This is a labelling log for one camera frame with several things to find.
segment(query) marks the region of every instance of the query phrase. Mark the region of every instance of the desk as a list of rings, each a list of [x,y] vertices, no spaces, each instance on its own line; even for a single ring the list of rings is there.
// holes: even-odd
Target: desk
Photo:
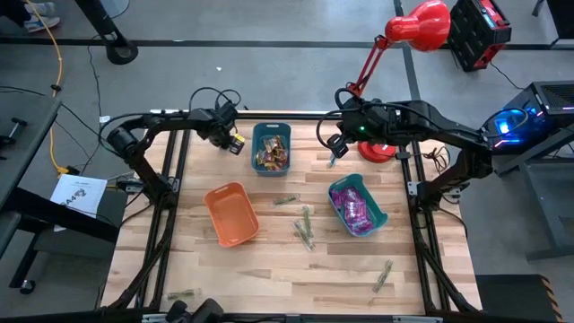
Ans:
[[[171,305],[166,298],[169,292],[195,289],[196,297],[182,299],[190,310],[211,297],[226,312],[423,314],[400,162],[364,161],[353,145],[333,169],[328,169],[330,152],[315,137],[317,121],[287,121],[291,125],[291,170],[286,177],[261,178],[250,166],[250,139],[256,123],[237,122],[239,133],[246,137],[240,156],[214,149],[192,135],[161,309],[168,310]],[[334,132],[333,122],[321,127],[324,138]],[[167,134],[158,135],[146,153],[157,170],[167,140]],[[421,149],[427,153],[440,145],[429,141],[421,143]],[[425,160],[424,168],[427,179],[438,175],[432,161]],[[368,238],[354,238],[345,231],[326,194],[331,183],[353,172],[363,175],[381,210],[389,215],[387,225]],[[218,245],[203,197],[207,191],[232,181],[240,182],[247,190],[260,229],[253,240],[225,249]],[[293,193],[300,193],[300,203],[270,206],[276,197]],[[145,205],[145,198],[139,198],[128,207],[126,215]],[[313,252],[301,244],[291,224],[302,217],[303,205],[311,209],[317,246]],[[459,214],[456,205],[443,207]],[[121,294],[143,263],[151,217],[150,210],[126,223],[119,233],[102,305]],[[445,271],[468,301],[480,309],[464,229],[440,212],[435,212],[435,224]],[[375,295],[371,287],[388,259],[395,262],[393,270]],[[433,300],[438,302],[436,280],[430,269],[429,276]]]

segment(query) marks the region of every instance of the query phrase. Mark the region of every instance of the red lamp base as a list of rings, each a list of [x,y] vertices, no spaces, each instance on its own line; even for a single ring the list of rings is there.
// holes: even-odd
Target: red lamp base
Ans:
[[[396,147],[387,144],[359,143],[359,153],[369,162],[383,163],[395,158]]]

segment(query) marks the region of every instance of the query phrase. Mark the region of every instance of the blue led light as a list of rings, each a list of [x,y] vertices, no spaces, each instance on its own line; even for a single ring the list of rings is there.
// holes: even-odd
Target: blue led light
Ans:
[[[506,122],[500,122],[498,126],[501,134],[507,134],[507,132],[509,131],[509,124]]]

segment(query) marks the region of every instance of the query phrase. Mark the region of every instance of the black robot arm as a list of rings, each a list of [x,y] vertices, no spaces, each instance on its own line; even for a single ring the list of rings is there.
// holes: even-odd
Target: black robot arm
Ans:
[[[235,104],[226,102],[218,109],[192,109],[189,112],[146,114],[128,120],[109,132],[108,143],[120,158],[134,170],[143,182],[143,193],[153,204],[161,201],[161,207],[169,208],[174,203],[173,185],[169,179],[156,173],[145,159],[145,151],[152,145],[153,139],[162,131],[192,129],[202,139],[216,147],[230,149],[239,154],[241,146],[235,145],[230,131],[235,125],[238,112]],[[147,129],[142,140],[132,134],[135,129]]]
[[[412,141],[434,139],[462,149],[452,167],[433,181],[416,185],[419,205],[436,209],[444,193],[452,188],[464,188],[469,179],[483,178],[492,172],[491,147],[485,129],[473,130],[451,121],[423,100],[384,103],[353,96],[342,104],[338,99],[341,92],[346,90],[335,94],[340,108],[337,112],[343,120],[337,123],[341,134],[332,135],[325,143],[318,131],[321,122],[317,125],[319,141],[337,158],[348,152],[347,144],[357,141],[408,145]]]

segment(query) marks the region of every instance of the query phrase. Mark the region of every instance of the white paper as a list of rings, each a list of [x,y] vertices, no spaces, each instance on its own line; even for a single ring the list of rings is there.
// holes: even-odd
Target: white paper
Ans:
[[[104,179],[62,175],[57,182],[50,201],[66,205],[95,219],[106,185],[108,185],[108,182]],[[65,228],[59,225],[54,226],[55,232],[62,230],[65,230]]]

